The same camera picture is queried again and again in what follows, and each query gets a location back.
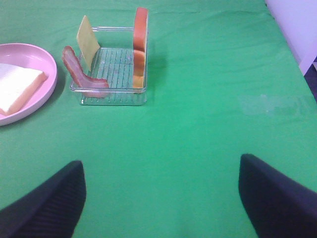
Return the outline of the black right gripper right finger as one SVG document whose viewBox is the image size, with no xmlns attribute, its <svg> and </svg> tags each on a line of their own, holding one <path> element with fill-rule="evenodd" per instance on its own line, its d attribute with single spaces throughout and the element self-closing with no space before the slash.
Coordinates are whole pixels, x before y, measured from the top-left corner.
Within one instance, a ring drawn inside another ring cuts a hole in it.
<svg viewBox="0 0 317 238">
<path fill-rule="evenodd" d="M 315 238 L 317 194 L 260 158 L 240 159 L 239 195 L 260 238 Z"/>
</svg>

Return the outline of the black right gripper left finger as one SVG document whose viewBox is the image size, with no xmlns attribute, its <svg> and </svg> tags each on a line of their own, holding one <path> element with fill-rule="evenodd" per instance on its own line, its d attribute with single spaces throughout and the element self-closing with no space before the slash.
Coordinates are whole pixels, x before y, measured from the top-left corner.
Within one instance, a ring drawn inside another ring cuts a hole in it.
<svg viewBox="0 0 317 238">
<path fill-rule="evenodd" d="M 70 238 L 86 201 L 84 167 L 72 161 L 0 211 L 2 238 Z"/>
</svg>

